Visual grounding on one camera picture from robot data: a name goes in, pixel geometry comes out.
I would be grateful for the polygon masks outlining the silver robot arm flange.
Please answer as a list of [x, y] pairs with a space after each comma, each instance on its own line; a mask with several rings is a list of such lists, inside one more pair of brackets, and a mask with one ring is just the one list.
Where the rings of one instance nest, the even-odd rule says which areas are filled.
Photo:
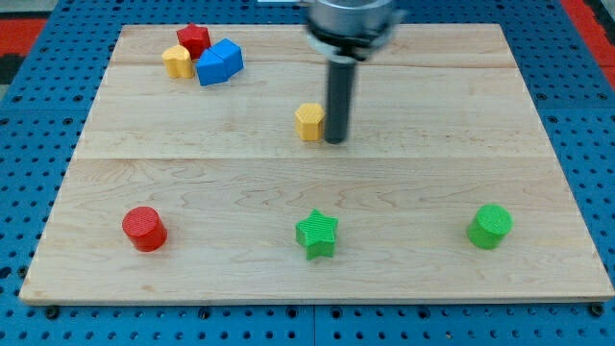
[[330, 62], [364, 62], [388, 44], [405, 16], [395, 0], [310, 1], [307, 41]]

